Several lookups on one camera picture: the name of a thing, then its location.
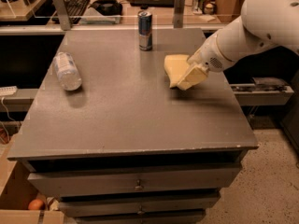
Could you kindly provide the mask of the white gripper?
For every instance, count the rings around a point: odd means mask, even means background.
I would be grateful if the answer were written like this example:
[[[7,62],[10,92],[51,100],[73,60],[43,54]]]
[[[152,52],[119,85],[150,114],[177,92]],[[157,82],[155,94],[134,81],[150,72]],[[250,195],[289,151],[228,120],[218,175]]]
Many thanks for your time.
[[[177,87],[186,91],[190,87],[207,79],[208,70],[222,72],[233,66],[221,52],[217,41],[218,36],[212,35],[205,40],[203,45],[187,60],[191,66],[179,80]]]

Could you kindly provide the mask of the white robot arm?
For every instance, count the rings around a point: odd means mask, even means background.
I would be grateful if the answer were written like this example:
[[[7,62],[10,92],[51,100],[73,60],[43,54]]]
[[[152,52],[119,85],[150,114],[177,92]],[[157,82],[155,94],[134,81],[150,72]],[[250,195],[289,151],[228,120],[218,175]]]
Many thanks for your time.
[[[211,35],[187,60],[176,86],[184,91],[244,57],[282,46],[299,51],[299,0],[245,0],[240,16]]]

